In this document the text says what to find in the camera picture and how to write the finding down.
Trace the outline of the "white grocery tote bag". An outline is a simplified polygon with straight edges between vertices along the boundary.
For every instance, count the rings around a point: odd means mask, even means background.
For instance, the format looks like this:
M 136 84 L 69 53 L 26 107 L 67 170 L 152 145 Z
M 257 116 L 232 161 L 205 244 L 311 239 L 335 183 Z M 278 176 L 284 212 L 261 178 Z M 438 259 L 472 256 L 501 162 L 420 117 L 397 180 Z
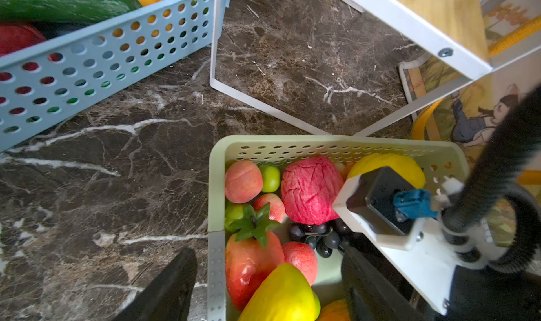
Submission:
M 487 44 L 494 46 L 539 16 L 540 0 L 504 1 L 484 17 Z M 428 53 L 401 63 L 399 69 L 409 102 L 459 76 Z M 474 166 L 504 116 L 539 83 L 540 52 L 536 51 L 444 98 L 428 118 L 424 138 L 458 144 Z

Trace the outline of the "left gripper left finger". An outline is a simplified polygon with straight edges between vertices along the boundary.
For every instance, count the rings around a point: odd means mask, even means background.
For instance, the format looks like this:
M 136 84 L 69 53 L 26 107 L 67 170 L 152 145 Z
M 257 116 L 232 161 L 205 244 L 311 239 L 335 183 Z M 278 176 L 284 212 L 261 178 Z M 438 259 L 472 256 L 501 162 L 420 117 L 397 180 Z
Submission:
M 197 278 L 197 257 L 184 248 L 116 320 L 186 320 Z

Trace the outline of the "dark grape bunch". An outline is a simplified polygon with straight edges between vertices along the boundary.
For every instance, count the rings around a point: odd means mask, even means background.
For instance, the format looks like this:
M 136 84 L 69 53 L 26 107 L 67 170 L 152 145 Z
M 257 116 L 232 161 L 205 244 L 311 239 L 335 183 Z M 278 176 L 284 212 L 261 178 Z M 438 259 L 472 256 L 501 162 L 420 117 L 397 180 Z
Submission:
M 352 232 L 342 219 L 331 220 L 322 225 L 292 223 L 287 234 L 291 241 L 311 246 L 322 258 L 331 257 L 335 251 L 344 254 L 350 246 L 358 243 L 361 236 Z

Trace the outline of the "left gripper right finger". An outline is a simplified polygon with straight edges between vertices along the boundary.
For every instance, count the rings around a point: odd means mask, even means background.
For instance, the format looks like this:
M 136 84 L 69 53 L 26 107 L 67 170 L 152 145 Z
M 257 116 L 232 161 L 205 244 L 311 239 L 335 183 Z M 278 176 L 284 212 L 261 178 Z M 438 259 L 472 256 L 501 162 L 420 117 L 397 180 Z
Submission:
M 342 260 L 342 286 L 351 320 L 422 320 L 422 315 L 363 256 L 349 247 Z

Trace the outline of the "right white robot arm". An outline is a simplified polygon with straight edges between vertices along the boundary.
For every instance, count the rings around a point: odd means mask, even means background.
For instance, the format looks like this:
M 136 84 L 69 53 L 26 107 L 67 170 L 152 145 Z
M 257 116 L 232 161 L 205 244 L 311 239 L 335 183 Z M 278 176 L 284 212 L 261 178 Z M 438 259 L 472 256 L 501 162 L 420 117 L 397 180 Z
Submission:
M 451 286 L 450 311 L 433 320 L 540 320 L 540 277 L 525 274 L 540 249 L 540 205 L 515 183 L 540 151 L 540 85 L 507 116 L 493 134 L 452 205 L 443 211 L 446 240 L 466 246 L 466 232 L 500 199 L 516 217 L 513 244 L 485 269 L 461 267 Z M 346 252 L 346 303 L 350 320 L 424 320 L 358 251 Z

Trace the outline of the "green plastic fruit basket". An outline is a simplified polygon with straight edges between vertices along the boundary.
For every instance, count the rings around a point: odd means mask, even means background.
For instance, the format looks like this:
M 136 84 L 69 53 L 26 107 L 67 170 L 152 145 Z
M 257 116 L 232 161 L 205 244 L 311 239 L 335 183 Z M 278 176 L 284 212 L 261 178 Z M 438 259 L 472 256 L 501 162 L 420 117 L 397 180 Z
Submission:
M 221 139 L 209 159 L 209 269 L 208 319 L 237 320 L 241 312 L 232 305 L 225 285 L 224 229 L 225 173 L 235 162 L 251 160 L 285 169 L 314 156 L 334 162 L 352 162 L 372 153 L 397 153 L 413 158 L 423 169 L 425 188 L 442 193 L 446 177 L 464 181 L 469 167 L 462 150 L 453 143 L 341 135 L 233 135 Z

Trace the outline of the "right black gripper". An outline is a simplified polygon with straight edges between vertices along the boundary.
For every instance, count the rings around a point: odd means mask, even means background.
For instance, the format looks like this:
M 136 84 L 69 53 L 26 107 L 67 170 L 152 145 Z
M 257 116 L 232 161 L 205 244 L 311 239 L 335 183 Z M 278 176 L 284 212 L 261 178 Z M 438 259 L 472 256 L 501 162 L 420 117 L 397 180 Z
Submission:
M 437 221 L 415 221 L 406 238 L 378 235 L 362 219 L 355 219 L 354 230 L 369 239 L 434 311 L 447 314 L 458 259 L 445 243 Z

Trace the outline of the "green cucumber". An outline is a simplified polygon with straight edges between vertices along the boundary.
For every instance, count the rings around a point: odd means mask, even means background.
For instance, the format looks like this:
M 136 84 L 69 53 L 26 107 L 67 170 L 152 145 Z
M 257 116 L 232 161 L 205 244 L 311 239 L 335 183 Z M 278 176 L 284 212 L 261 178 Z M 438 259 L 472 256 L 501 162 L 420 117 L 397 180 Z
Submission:
M 138 0 L 1 0 L 1 21 L 95 24 L 141 7 Z

